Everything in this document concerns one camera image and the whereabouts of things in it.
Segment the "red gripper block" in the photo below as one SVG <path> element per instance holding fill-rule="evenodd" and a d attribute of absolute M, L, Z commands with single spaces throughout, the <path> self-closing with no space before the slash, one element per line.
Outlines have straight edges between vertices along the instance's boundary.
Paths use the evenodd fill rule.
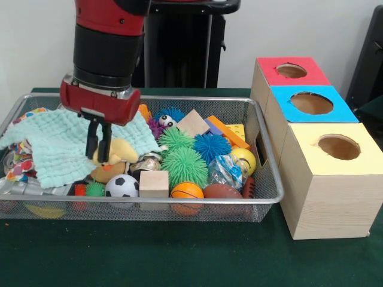
<path fill-rule="evenodd" d="M 132 121 L 141 103 L 141 92 L 134 90 L 127 99 L 107 96 L 74 86 L 62 81 L 60 86 L 60 100 L 64 107 L 76 113 L 103 117 L 107 123 L 125 126 Z M 98 147 L 98 162 L 106 163 L 109 160 L 112 128 L 111 124 L 102 125 L 102 140 L 98 146 L 96 119 L 90 121 L 87 131 L 86 157 L 93 158 Z"/>

